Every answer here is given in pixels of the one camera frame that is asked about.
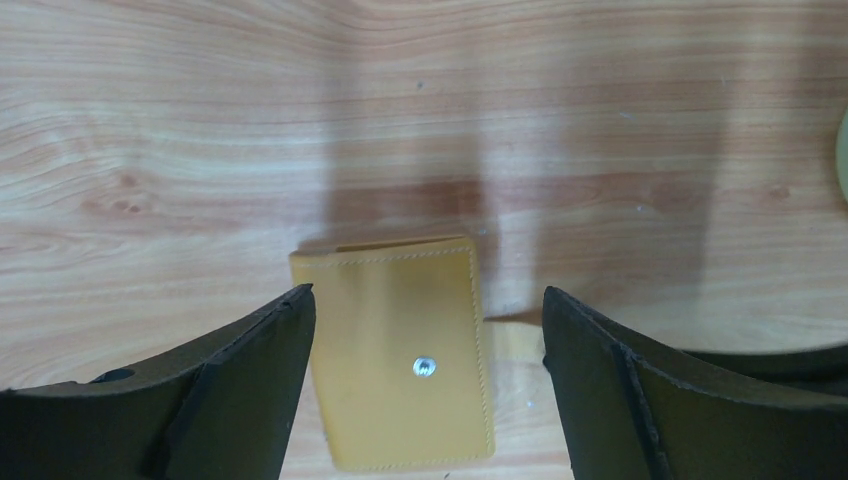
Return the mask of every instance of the yellow leather wallet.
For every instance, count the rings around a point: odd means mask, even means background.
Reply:
[[[495,450],[477,258],[467,237],[291,255],[312,283],[312,376],[336,467],[415,468]]]

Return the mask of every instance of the metal snap button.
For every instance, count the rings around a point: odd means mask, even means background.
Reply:
[[[412,371],[418,377],[429,377],[436,371],[436,361],[430,357],[418,357],[412,365]]]

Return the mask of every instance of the wooden table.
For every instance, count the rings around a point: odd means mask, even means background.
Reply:
[[[287,290],[299,245],[384,232],[472,233],[490,317],[553,284],[680,347],[845,341],[846,25],[844,0],[0,2],[0,388],[160,353]],[[570,478],[543,369],[493,373],[494,459],[374,478]],[[309,382],[283,478],[346,478]]]

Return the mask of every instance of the wood grain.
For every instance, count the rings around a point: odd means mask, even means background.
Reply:
[[[842,0],[2,1],[0,388],[162,352],[288,289],[298,245],[384,231],[473,233],[491,317],[555,284],[681,347],[845,341],[846,24]],[[544,372],[496,374],[498,456],[450,478],[567,478]],[[283,477],[343,478],[309,385]]]

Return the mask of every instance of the table surface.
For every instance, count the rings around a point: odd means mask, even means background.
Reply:
[[[305,243],[435,231],[475,237],[489,317],[557,285],[679,347],[845,341],[846,25],[844,0],[0,2],[0,388],[228,323]],[[493,375],[494,459],[389,476],[570,478],[544,370]],[[313,395],[283,478],[344,477]]]

